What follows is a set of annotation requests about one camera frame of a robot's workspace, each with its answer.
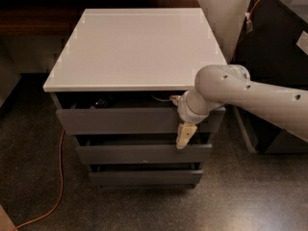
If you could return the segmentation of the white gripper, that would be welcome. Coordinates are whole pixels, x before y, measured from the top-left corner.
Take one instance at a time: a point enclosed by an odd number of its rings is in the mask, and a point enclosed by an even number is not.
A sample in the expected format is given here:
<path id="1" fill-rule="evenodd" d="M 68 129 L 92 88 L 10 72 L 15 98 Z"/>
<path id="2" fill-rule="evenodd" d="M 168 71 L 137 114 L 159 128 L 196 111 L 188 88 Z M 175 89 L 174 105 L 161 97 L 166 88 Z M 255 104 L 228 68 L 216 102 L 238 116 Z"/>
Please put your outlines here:
<path id="1" fill-rule="evenodd" d="M 176 147 L 183 149 L 194 135 L 199 124 L 208 115 L 208 105 L 203 97 L 194 90 L 188 90 L 184 94 L 171 95 L 169 100 L 177 106 L 179 117 L 184 121 L 178 125 Z"/>

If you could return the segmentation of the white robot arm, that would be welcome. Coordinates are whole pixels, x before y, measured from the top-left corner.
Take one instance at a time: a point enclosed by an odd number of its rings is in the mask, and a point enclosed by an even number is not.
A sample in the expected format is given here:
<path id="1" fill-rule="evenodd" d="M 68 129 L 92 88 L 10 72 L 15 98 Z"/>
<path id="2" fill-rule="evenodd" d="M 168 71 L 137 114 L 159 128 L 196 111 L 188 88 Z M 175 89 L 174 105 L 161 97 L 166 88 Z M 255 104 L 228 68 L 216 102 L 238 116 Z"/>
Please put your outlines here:
<path id="1" fill-rule="evenodd" d="M 170 99 L 182 120 L 176 138 L 179 149 L 187 146 L 197 124 L 225 104 L 308 141 L 308 91 L 253 82 L 248 70 L 238 64 L 202 67 L 195 75 L 194 87 Z"/>

